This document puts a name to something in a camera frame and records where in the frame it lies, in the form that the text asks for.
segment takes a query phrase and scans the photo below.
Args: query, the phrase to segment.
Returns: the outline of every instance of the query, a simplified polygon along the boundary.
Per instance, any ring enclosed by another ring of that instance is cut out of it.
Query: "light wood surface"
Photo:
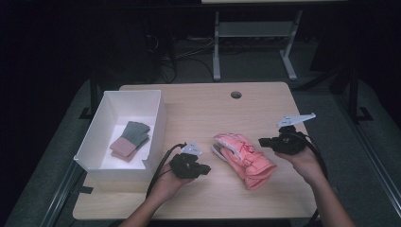
[[[323,3],[347,2],[348,0],[201,0],[203,4],[229,4],[229,3]]]
[[[203,152],[198,162],[212,168],[207,176],[182,188],[154,218],[306,218],[315,211],[312,191],[292,165],[258,144],[259,138],[278,135],[276,123],[285,114],[299,114],[285,83],[126,85],[120,90],[162,90],[167,111],[164,152],[195,140]],[[232,98],[231,92],[241,93],[242,98]],[[306,133],[303,124],[296,128]],[[231,167],[213,153],[213,136],[220,132],[245,135],[278,165],[261,188],[247,190]],[[105,219],[129,216],[144,200],[148,183],[96,182],[88,176],[84,186],[94,190],[79,194],[74,217]]]

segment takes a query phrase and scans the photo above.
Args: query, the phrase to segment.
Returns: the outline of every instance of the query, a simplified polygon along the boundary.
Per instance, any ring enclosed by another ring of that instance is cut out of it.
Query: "hole in table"
[[[242,97],[242,94],[240,92],[231,92],[231,97],[235,99],[239,99]]]

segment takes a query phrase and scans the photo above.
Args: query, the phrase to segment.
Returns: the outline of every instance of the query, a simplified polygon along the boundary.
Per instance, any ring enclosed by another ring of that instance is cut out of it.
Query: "folded cloth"
[[[144,123],[130,121],[121,136],[110,145],[110,149],[118,156],[130,156],[148,140],[149,129],[150,127]]]
[[[146,139],[144,142],[142,142],[142,144],[139,145],[139,147],[137,147],[131,154],[129,154],[128,156],[123,156],[120,153],[116,152],[115,150],[112,151],[112,156],[119,158],[121,160],[126,161],[127,163],[129,163],[130,161],[132,161],[133,157],[135,156],[136,152],[138,151],[139,148],[142,147],[142,145],[144,145],[147,142],[148,139]]]

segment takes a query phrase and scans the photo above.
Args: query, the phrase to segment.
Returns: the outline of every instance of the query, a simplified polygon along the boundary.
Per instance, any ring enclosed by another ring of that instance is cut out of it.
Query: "white box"
[[[111,155],[110,144],[121,136],[129,121],[150,127],[149,140],[127,163]],[[162,91],[108,91],[74,160],[99,181],[150,181],[162,160],[166,107]]]

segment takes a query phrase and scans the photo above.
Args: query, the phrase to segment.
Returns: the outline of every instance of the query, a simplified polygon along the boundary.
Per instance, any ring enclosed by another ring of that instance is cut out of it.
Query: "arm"
[[[145,227],[150,222],[156,210],[166,201],[171,199],[177,191],[194,179],[179,179],[167,164],[162,169],[159,180],[153,186],[145,201],[127,218],[120,227]]]
[[[310,148],[306,147],[303,151],[295,155],[286,155],[279,152],[275,152],[275,154],[280,158],[290,161],[294,169],[310,185],[323,226],[356,226],[342,207],[329,182],[325,179],[322,169]]]

